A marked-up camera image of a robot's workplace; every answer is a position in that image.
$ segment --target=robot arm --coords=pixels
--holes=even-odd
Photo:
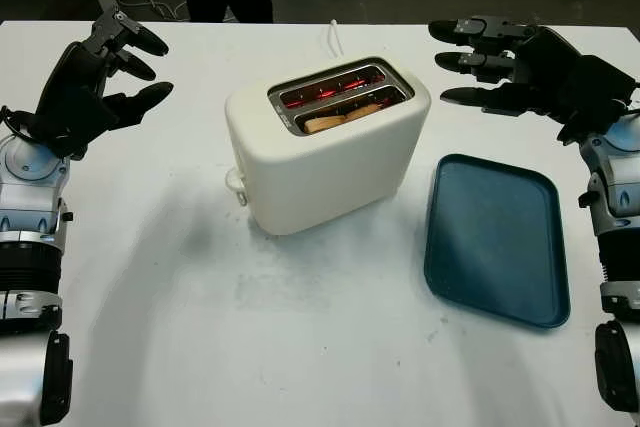
[[[558,140],[579,144],[591,173],[579,205],[591,210],[605,274],[602,308],[615,317],[596,329],[598,388],[610,407],[640,424],[640,112],[628,110],[640,84],[546,27],[472,17],[433,22],[429,32],[473,48],[436,55],[440,67],[481,82],[510,81],[450,89],[443,100],[493,114],[546,115],[562,124]]]
[[[0,141],[0,427],[59,422],[71,398],[72,361],[58,295],[67,223],[62,199],[70,160],[106,132],[139,124],[173,86],[153,84],[135,97],[103,96],[118,70],[143,80],[155,73],[124,50],[154,55],[168,48],[112,8],[91,36],[65,50],[34,114],[3,107],[12,135]]]

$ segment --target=white toaster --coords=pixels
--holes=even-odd
[[[227,100],[234,190],[271,234],[393,194],[411,160],[431,104],[427,89],[382,57],[338,60]]]

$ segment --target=table surface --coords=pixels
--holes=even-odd
[[[629,426],[600,400],[593,332],[602,280],[588,172],[559,125],[438,100],[472,78],[438,69],[424,26],[340,26],[349,54],[389,53],[433,96],[399,191],[325,225],[272,237],[224,186],[225,98],[264,74],[331,57],[327,26],[153,24],[141,54],[173,94],[142,126],[104,135],[72,167],[63,330],[75,360],[64,426]],[[0,98],[33,110],[84,22],[0,26]],[[626,29],[559,31],[640,78]],[[144,84],[118,74],[108,92]],[[561,199],[572,313],[532,331],[443,303],[424,281],[438,160],[466,153],[537,170]]]

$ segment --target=blue tray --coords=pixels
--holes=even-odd
[[[543,328],[569,317],[558,193],[542,174],[452,154],[438,164],[424,273],[448,300]]]

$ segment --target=robot finger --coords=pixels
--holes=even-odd
[[[440,96],[442,100],[454,104],[481,107],[489,114],[517,117],[528,110],[537,113],[544,105],[539,93],[530,85],[505,83],[495,89],[459,87],[449,89]]]
[[[122,129],[142,122],[144,114],[162,102],[173,90],[173,84],[158,82],[142,89],[134,97],[115,94],[104,97],[102,101],[117,117],[118,122],[109,130]]]
[[[163,56],[169,52],[169,47],[160,37],[140,24],[138,24],[136,31],[127,38],[127,44],[151,55]]]
[[[469,45],[476,53],[486,55],[514,50],[535,32],[535,26],[513,24],[502,17],[474,16],[460,20],[437,20],[429,24],[429,33],[435,39]]]
[[[511,79],[515,67],[514,59],[505,55],[442,52],[436,55],[435,60],[443,69],[472,74],[478,81],[492,84],[501,79]]]
[[[121,50],[116,54],[116,57],[118,57],[117,69],[142,80],[156,79],[156,73],[153,69],[131,52]]]

